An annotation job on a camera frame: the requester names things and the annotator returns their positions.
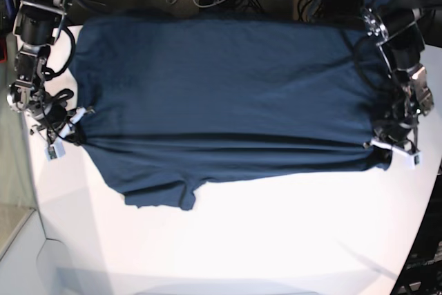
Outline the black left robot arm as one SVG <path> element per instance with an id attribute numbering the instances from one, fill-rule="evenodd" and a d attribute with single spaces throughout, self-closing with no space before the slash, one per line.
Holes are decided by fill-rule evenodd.
<path id="1" fill-rule="evenodd" d="M 419 19 L 441 0 L 314 0 L 309 18 L 326 50 L 306 76 L 316 146 L 343 169 L 388 168 L 394 153 L 417 165 L 419 117 L 434 97 L 421 63 Z"/>

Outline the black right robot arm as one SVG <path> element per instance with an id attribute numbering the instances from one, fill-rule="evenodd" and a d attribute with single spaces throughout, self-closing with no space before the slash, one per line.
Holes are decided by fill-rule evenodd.
<path id="1" fill-rule="evenodd" d="M 87 6 L 84 0 L 19 0 L 12 29 L 22 46 L 15 57 L 16 77 L 9 86 L 7 101 L 12 110 L 37 122 L 36 130 L 46 133 L 43 139 L 49 149 L 63 141 L 79 146 L 83 140 L 74 118 L 76 112 L 66 108 L 73 91 L 65 88 L 51 95 L 45 87 L 68 70 L 75 55 L 76 41 L 67 26 L 68 9 L 74 1 Z M 61 33 L 69 38 L 70 53 L 65 64 L 54 70 L 48 59 Z"/>

